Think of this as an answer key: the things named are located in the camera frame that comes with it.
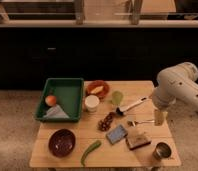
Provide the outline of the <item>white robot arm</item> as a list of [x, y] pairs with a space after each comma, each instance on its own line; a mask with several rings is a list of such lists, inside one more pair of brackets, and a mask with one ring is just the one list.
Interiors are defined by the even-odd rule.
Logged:
[[158, 86], [151, 94], [154, 106], [166, 110], [177, 99], [198, 111], [198, 68], [191, 62], [167, 67], [157, 74]]

